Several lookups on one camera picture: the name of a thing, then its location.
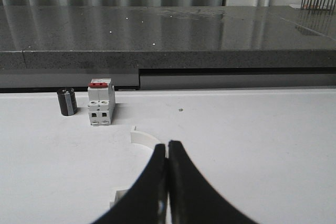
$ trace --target white table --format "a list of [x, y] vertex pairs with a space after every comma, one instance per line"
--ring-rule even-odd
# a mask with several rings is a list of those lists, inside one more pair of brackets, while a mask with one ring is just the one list
[[56, 93], [0, 94], [0, 223], [89, 223], [152, 151], [130, 128], [181, 140], [208, 181], [254, 220], [336, 223], [336, 90], [120, 91], [111, 126], [87, 93], [62, 116]]

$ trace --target granite countertop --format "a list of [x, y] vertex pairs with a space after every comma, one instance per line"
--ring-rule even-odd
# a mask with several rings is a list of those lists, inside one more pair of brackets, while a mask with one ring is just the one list
[[336, 12], [0, 7], [0, 69], [336, 67]]

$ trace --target circuit breaker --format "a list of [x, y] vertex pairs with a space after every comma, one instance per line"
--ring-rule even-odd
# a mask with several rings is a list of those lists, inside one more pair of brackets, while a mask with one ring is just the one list
[[92, 79], [88, 87], [89, 119], [93, 126], [110, 125], [116, 105], [111, 79]]

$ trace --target electrolytic capacitor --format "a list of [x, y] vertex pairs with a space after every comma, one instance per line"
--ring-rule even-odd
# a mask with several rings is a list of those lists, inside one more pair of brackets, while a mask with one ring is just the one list
[[57, 90], [59, 107], [62, 115], [74, 115], [77, 112], [75, 90], [73, 88], [62, 88]]

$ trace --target red switch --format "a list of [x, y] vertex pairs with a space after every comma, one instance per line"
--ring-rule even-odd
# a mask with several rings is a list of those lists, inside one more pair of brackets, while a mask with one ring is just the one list
[[106, 82], [91, 82], [89, 83], [90, 88], [107, 88], [108, 84]]

